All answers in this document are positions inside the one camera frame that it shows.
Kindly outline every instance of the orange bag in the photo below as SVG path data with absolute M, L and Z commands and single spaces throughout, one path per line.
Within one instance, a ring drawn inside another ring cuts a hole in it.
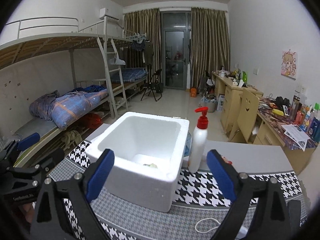
M 196 98 L 197 97 L 197 89 L 196 88 L 191 88 L 190 89 L 190 96 L 192 98 Z

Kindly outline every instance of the wooden bed slats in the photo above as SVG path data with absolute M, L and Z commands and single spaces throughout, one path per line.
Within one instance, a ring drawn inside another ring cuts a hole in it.
M 77 35 L 64 35 L 64 36 L 52 36 L 45 38 L 37 38 L 35 40 L 30 37 L 30 40 L 25 41 L 25 38 L 16 40 L 14 45 L 6 47 L 5 44 L 0 46 L 0 69 L 3 69 L 16 62 L 36 57 L 43 54 L 48 54 L 57 51 L 69 50 L 69 49 L 91 49 L 99 48 L 97 36 L 81 36 Z M 131 45 L 131 41 L 113 37 L 116 47 L 123 48 Z M 111 37 L 108 37 L 107 47 L 112 47 Z

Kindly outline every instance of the white lotion bottle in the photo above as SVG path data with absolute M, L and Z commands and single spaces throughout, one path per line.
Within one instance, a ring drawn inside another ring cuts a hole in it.
M 204 145 L 207 141 L 207 111 L 208 107 L 201 107 L 195 110 L 196 113 L 202 112 L 202 116 L 199 117 L 197 126 L 193 130 L 191 153 L 188 160 L 188 169 L 191 173 L 195 173 L 199 169 L 204 151 Z

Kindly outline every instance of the blue gripper pad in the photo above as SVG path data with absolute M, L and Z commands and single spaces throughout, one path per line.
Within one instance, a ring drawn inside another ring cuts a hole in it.
M 99 159 L 95 163 L 91 163 L 84 172 L 84 193 L 88 203 L 99 196 L 114 163 L 114 152 L 105 149 Z
M 31 134 L 18 142 L 17 150 L 23 152 L 38 141 L 40 141 L 40 135 L 38 133 Z
M 217 181 L 219 190 L 222 192 L 223 196 L 226 199 L 229 199 L 231 202 L 233 202 L 237 198 L 234 190 L 234 183 L 230 178 L 230 176 L 228 175 L 225 168 L 222 166 L 221 162 L 217 159 L 216 155 L 213 153 L 213 151 L 216 152 L 216 150 L 211 150 L 207 154 L 207 165 L 210 171 L 212 172 L 213 177 Z

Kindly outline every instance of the green bottle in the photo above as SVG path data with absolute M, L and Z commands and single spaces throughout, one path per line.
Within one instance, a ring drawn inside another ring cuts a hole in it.
M 247 73 L 246 72 L 242 72 L 242 80 L 244 83 L 247 83 Z

